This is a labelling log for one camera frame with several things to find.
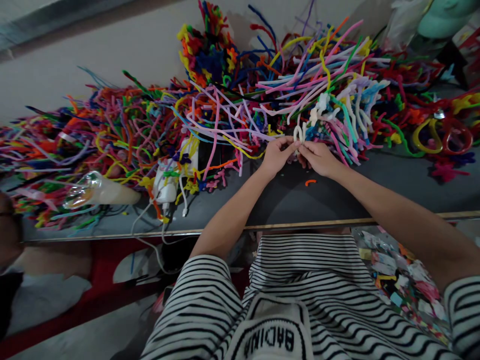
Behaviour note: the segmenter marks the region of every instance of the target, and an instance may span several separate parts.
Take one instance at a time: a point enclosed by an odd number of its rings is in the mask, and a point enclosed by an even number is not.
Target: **floor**
[[[480,246],[480,220],[461,221],[457,228]],[[152,295],[122,307],[39,343],[10,360],[111,359],[134,338],[155,300]]]

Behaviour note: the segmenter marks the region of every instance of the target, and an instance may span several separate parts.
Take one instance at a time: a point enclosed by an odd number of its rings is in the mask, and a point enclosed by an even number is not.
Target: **person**
[[[185,263],[141,359],[480,359],[480,249],[437,215],[344,166],[323,143],[270,142]],[[351,235],[263,236],[243,299],[225,259],[295,150],[410,249],[444,296],[452,347],[378,297]]]
[[[88,241],[23,245],[10,198],[0,192],[0,340],[56,318],[91,288]]]

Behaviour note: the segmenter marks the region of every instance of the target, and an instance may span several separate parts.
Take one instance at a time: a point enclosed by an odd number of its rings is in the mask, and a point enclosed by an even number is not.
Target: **pile of pipe cleaners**
[[[301,34],[279,39],[251,5],[261,24],[250,28],[265,33],[271,46],[257,36],[259,49],[240,51],[219,7],[198,6],[204,32],[183,25],[177,36],[188,80],[144,86],[124,71],[134,86],[119,88],[84,69],[96,82],[87,85],[88,100],[67,96],[71,106],[52,112],[27,106],[34,116],[1,128],[1,170],[20,177],[16,211],[37,228],[75,226],[91,210],[62,206],[69,191],[63,183],[89,171],[150,198],[158,169],[185,193],[211,192],[227,185],[226,170],[242,176],[246,158],[261,158],[267,142],[284,135],[326,143],[346,166],[368,160],[367,150],[396,145],[401,155],[428,157],[430,175],[441,182],[469,174],[459,168],[475,162],[469,149],[480,143],[480,121],[463,120],[480,106],[480,93],[440,99],[430,92],[442,81],[442,64],[382,51],[369,37],[347,40],[362,21],[348,29],[347,19],[336,28],[313,28],[310,13]],[[210,143],[212,152],[205,168],[196,169],[192,154],[200,143]],[[212,166],[219,146],[230,147],[233,159]],[[75,228],[94,226],[107,211],[100,208]]]

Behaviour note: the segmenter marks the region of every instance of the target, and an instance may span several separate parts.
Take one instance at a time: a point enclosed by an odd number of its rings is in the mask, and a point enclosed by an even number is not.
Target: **gray table surface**
[[[480,148],[472,149],[480,159]],[[355,170],[369,179],[381,184],[409,199],[419,203],[434,213],[471,212],[480,210],[480,167],[477,163],[468,164],[461,170],[470,172],[470,176],[457,176],[446,184],[438,184],[428,176],[432,163],[425,158],[411,158],[394,153],[404,153],[398,146],[396,150],[382,149],[367,152],[369,161],[363,161]],[[226,188],[215,189],[212,193],[202,192],[189,197],[189,211],[182,217],[183,204],[173,213],[173,221],[166,227],[166,233],[198,232],[205,227],[213,215],[242,186],[247,178],[259,166],[258,161],[244,164],[243,176],[230,169],[227,171]],[[305,186],[305,181],[317,182]],[[148,204],[147,198],[126,209],[128,215],[103,218],[92,230],[79,232],[68,237],[74,231],[44,231],[34,228],[29,219],[23,220],[24,241],[86,240],[92,238],[130,237],[131,226],[140,212]],[[247,226],[294,224],[306,222],[327,222],[338,220],[357,220],[370,218],[368,212],[358,201],[336,182],[319,176],[313,170],[307,171],[296,162],[286,164],[283,170],[266,187],[253,208]],[[135,226],[135,234],[158,236],[161,227],[156,220],[155,209],[150,207]]]

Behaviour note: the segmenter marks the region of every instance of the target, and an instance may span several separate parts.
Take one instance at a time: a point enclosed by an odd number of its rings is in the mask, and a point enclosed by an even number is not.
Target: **finger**
[[[298,150],[307,160],[310,160],[315,156],[305,145],[301,145]]]
[[[311,153],[316,154],[318,147],[321,145],[318,142],[305,141],[303,143],[303,146],[305,146],[308,150],[310,150]]]
[[[294,137],[293,136],[282,136],[277,138],[276,144],[278,144],[278,147],[281,148],[283,145],[290,145],[294,142]]]
[[[307,167],[307,159],[302,154],[298,154],[297,157],[298,162],[300,163],[301,167],[305,169]]]
[[[285,150],[283,150],[281,153],[284,154],[286,158],[288,158],[290,155],[292,155],[295,150],[297,150],[300,146],[300,141],[295,141],[290,144],[289,147],[287,147]]]

